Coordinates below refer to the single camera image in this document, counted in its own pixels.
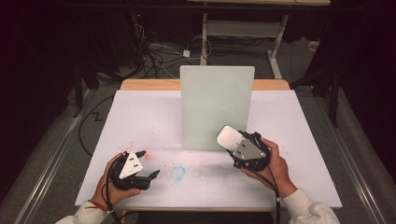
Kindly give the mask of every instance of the left hand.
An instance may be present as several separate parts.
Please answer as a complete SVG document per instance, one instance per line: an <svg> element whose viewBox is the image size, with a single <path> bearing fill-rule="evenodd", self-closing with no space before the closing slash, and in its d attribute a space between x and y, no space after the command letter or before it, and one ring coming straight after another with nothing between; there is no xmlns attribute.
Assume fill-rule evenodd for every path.
<svg viewBox="0 0 396 224"><path fill-rule="evenodd" d="M103 199L103 196L106 197L106 187L104 185L106 184L106 179L107 179L107 172L108 169L110 168L110 165L113 161L115 161L117 158L119 158L122 155L122 153L119 153L117 156L115 156L113 159L111 159L106 166L105 173L102 175L102 177L99 179L99 183L96 187L96 191L93 194L91 200L93 202L101 204L103 207L107 208L107 204ZM135 195L140 194L140 189L128 189L128 190L122 190L122 189L117 189L112 182L108 183L108 193L110 195L110 202L115 206L117 203L120 201L134 197Z"/></svg>

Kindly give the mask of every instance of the wrist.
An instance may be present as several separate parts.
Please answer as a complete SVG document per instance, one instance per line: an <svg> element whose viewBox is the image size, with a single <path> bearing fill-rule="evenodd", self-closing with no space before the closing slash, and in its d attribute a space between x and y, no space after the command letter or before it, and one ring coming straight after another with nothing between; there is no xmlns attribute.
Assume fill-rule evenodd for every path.
<svg viewBox="0 0 396 224"><path fill-rule="evenodd" d="M102 210L104 213L108 214L108 208L107 206L103 206L101 203L98 203L94 200L88 200L89 203L93 204L93 206L89 206L86 208L98 208L100 210Z"/></svg>
<svg viewBox="0 0 396 224"><path fill-rule="evenodd" d="M100 206L102 206L106 210L108 210L107 203L105 202L105 200L101 196L93 195L93 197L90 200L88 200L88 201L90 203L93 203L93 204L99 204Z"/></svg>
<svg viewBox="0 0 396 224"><path fill-rule="evenodd" d="M297 187L290 180L279 181L276 184L281 198L286 198L297 190Z"/></svg>

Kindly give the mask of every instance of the blue mark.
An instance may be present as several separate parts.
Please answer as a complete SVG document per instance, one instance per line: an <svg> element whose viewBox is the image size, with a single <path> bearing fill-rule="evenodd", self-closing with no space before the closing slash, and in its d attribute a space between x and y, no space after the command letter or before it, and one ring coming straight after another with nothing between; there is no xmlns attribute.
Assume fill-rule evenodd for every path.
<svg viewBox="0 0 396 224"><path fill-rule="evenodd" d="M181 181L185 174L186 169L182 166L174 167L171 172L172 178L174 178L175 181Z"/></svg>

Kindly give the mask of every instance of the right hand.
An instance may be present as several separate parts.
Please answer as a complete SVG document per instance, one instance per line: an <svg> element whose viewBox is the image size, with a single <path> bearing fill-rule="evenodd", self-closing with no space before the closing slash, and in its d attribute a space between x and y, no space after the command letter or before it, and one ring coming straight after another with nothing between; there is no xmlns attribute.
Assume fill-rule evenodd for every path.
<svg viewBox="0 0 396 224"><path fill-rule="evenodd" d="M274 175L274 178L271 176L270 169L268 169L268 167L265 167L265 169L259 171L258 173L267 178L272 184L275 184L275 179L280 197L285 198L297 190L290 180L288 164L286 163L285 159L279 156L279 149L276 143L265 138L262 138L262 142L271 149L271 161L269 167L272 171L272 174ZM261 181L265 187L272 189L264 180L251 173L249 170L242 168L241 171L247 176Z"/></svg>
<svg viewBox="0 0 396 224"><path fill-rule="evenodd" d="M117 154L113 159L111 159L107 163L105 173L99 179L99 183L96 187L96 191L91 198L92 201L101 204L105 208L107 208L107 203L105 202L103 195L106 195L106 188L104 187L104 185L106 184L107 172L110 168L111 163L113 163L113 161L121 157L121 155L122 153ZM110 195L110 203L113 204L113 206L115 206L121 200L134 197L135 195L140 194L140 189L128 189L128 190L117 189L112 182L108 183L108 191Z"/></svg>

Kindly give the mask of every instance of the white paper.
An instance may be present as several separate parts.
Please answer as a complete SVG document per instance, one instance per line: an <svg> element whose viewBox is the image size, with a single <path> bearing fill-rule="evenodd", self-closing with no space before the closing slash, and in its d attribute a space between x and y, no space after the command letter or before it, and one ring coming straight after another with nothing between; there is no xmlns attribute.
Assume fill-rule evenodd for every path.
<svg viewBox="0 0 396 224"><path fill-rule="evenodd" d="M279 145L291 179L314 201L342 206L294 91L254 91L247 131ZM118 208L274 209L275 194L234 168L225 150L183 149L181 136L180 91L118 91L76 205L91 198L118 152L146 150L138 175L161 171L148 190Z"/></svg>

